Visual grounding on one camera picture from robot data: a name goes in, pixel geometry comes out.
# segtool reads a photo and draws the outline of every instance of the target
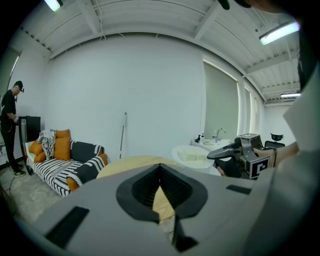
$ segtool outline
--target black chair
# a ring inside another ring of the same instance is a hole
[[[276,134],[271,134],[271,139],[273,139],[274,141],[269,141],[267,140],[265,143],[264,143],[264,147],[265,148],[282,148],[282,147],[285,147],[286,145],[283,144],[283,143],[279,143],[278,141],[281,141],[284,137],[284,135],[276,135]]]

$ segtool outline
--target black t-shirt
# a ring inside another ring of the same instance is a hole
[[[7,116],[8,113],[16,114],[16,102],[15,96],[11,90],[8,90],[3,96],[1,102],[2,112],[1,112],[1,129],[4,132],[8,132],[12,125],[15,123]]]

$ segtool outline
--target yellow cloth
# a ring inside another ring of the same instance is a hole
[[[104,167],[96,177],[97,179],[107,177],[110,175],[122,173],[131,169],[156,165],[156,164],[168,164],[180,166],[178,163],[166,158],[149,155],[131,156],[117,161],[109,163]],[[175,210],[172,208],[167,197],[165,196],[161,187],[157,190],[154,197],[152,210],[159,214],[160,223],[166,219],[169,219],[175,215]]]

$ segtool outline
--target ceiling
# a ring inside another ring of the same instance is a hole
[[[300,88],[298,33],[268,45],[262,45],[259,40],[262,34],[291,21],[292,18],[286,14],[242,8],[233,0],[229,0],[228,11],[215,0],[62,2],[63,6],[53,12],[42,1],[18,30],[41,48],[49,59],[104,35],[155,33],[188,40],[221,56],[256,87],[266,104],[288,104],[280,99],[281,93],[297,92]]]

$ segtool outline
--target orange pillow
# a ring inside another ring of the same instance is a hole
[[[69,137],[70,138],[70,130],[56,130],[55,131],[55,138],[56,139],[60,139],[60,138],[66,138]]]
[[[35,158],[34,158],[34,162],[35,163],[41,163],[43,162],[44,160],[46,160],[46,154],[45,152],[41,152],[40,154],[38,154]]]
[[[44,149],[41,144],[38,144],[38,140],[35,140],[29,147],[29,152],[34,153],[36,156],[42,153]]]
[[[54,144],[55,159],[70,161],[70,138],[56,138]]]

